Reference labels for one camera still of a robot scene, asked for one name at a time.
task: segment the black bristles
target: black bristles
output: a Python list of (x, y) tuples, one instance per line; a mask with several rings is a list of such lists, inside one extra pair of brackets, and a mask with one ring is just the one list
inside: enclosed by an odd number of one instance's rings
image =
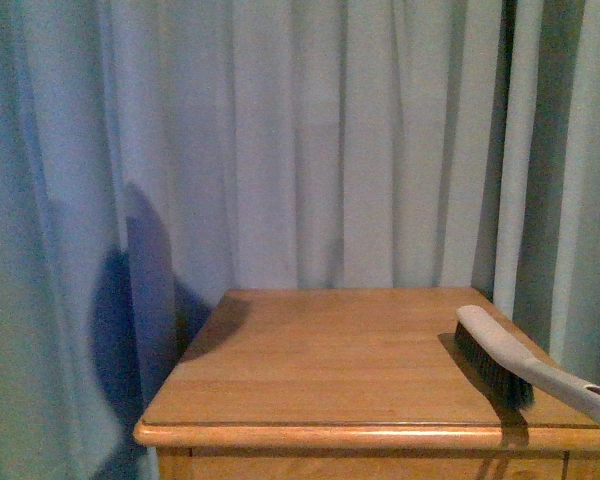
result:
[(502, 403), (514, 410), (524, 409), (533, 404), (533, 386), (500, 366), (460, 322), (456, 327), (454, 339), (482, 381)]

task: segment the curtain fold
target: curtain fold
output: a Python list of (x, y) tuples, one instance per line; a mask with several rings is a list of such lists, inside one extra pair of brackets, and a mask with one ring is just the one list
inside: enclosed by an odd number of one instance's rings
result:
[(229, 288), (495, 288), (600, 382), (600, 2), (518, 2), (503, 152), (508, 12), (0, 2), (0, 479), (152, 478)]

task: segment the wooden surface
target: wooden surface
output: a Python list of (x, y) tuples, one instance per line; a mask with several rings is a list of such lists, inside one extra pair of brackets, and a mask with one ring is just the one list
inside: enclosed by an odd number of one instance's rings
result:
[(559, 480), (564, 454), (518, 455), (506, 452), (457, 451), (437, 455), (417, 451), (360, 455), (356, 451), (280, 455), (233, 452), (194, 455), (189, 472), (196, 480)]
[(600, 428), (536, 389), (519, 414), (453, 343), (472, 289), (230, 291), (136, 428), (159, 446), (600, 450)]

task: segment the brush handle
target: brush handle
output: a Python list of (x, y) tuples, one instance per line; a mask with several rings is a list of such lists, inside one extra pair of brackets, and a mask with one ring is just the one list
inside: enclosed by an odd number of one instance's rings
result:
[(457, 315), (475, 341), (502, 367), (600, 424), (600, 386), (539, 360), (481, 307), (461, 307)]

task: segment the wooden nightstand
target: wooden nightstand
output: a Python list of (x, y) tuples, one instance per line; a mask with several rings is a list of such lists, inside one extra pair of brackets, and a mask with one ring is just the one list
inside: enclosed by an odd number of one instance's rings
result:
[(522, 413), (455, 348), (467, 288), (235, 290), (135, 436), (163, 480), (594, 479), (600, 427), (536, 389)]

